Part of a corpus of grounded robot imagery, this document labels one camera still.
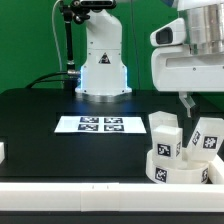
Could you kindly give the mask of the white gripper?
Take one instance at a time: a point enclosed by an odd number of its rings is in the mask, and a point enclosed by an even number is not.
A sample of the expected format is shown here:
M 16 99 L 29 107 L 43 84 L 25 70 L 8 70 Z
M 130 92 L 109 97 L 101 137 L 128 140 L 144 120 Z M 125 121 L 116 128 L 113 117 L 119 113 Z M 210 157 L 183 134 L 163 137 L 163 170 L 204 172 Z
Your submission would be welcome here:
M 224 92 L 224 54 L 191 55 L 186 46 L 161 47 L 152 53 L 151 68 L 156 89 L 180 92 L 189 118 L 199 113 L 189 92 Z

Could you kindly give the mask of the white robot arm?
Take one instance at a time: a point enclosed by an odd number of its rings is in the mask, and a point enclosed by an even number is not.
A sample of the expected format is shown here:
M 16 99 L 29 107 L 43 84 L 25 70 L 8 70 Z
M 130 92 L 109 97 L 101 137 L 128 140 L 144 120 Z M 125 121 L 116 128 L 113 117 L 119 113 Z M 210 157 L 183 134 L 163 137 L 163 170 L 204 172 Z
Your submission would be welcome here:
M 224 0 L 163 0 L 178 18 L 150 35 L 152 80 L 160 92 L 177 92 L 187 113 L 192 92 L 224 92 Z M 89 10 L 87 59 L 76 92 L 98 102 L 129 94 L 122 63 L 122 26 L 107 10 L 113 0 L 81 0 Z

